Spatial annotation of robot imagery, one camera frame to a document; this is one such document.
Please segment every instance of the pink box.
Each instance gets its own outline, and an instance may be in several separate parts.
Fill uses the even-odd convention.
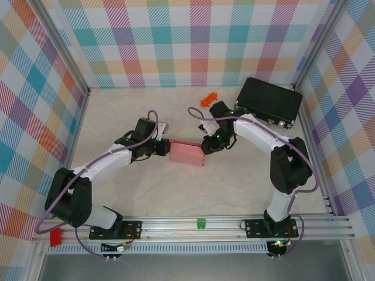
[[[204,166],[204,154],[200,143],[171,140],[171,161],[194,166]]]

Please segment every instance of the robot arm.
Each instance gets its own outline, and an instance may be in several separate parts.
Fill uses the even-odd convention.
[[[244,108],[229,109],[222,101],[214,104],[210,108],[210,113],[214,118],[240,116],[250,120],[250,122],[243,119],[217,121],[219,128],[215,131],[214,128],[216,127],[213,124],[201,121],[199,128],[208,133],[204,137],[201,148],[206,155],[221,151],[228,148],[232,137],[238,135],[248,139],[264,153],[271,156],[270,178],[276,190],[271,204],[264,212],[264,225],[271,235],[283,231],[285,224],[290,219],[291,201],[294,199],[295,193],[311,177],[312,171],[300,155],[278,139],[291,143],[308,158],[304,141],[301,138],[288,139],[281,136],[257,122],[256,118],[246,112]],[[270,133],[277,136],[278,139],[275,139]]]
[[[92,189],[96,188],[110,174],[133,163],[139,157],[166,156],[169,153],[171,144],[169,140],[162,139],[162,134],[168,130],[168,124],[162,122],[158,123],[156,135],[153,138],[143,145],[126,149],[126,147],[145,140],[154,131],[155,125],[154,121],[141,118],[133,131],[129,131],[117,139],[115,144],[96,160],[73,170],[59,169],[53,178],[45,210],[52,205],[67,183],[84,170],[69,188],[70,192],[66,191],[57,202],[51,210],[51,214],[75,228],[85,224],[106,229],[115,238],[122,227],[122,215],[107,207],[94,206],[92,204]]]

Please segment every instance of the green connector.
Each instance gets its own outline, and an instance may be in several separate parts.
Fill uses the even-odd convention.
[[[206,228],[206,219],[205,218],[199,218],[197,220],[197,227],[198,227],[198,229],[205,229]]]

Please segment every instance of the black box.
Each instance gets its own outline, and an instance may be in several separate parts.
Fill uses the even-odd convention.
[[[236,105],[246,108],[259,119],[291,128],[297,118],[301,101],[302,95],[298,92],[248,78]]]

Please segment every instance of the beige floor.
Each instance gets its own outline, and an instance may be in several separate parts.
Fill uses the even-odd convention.
[[[94,90],[80,133],[72,167],[80,166],[107,150],[140,117],[155,109],[169,123],[166,137],[201,142],[199,121],[186,109],[198,107],[210,92],[228,106],[240,87],[121,88]],[[290,129],[271,126],[293,138],[303,137],[297,121]],[[174,163],[153,156],[116,171],[93,193],[93,201],[123,215],[239,215],[262,214],[274,188],[269,180],[270,158],[249,141],[239,138],[232,150],[210,155],[204,167]],[[313,178],[306,188],[315,184]],[[301,194],[293,213],[325,213],[320,190]]]

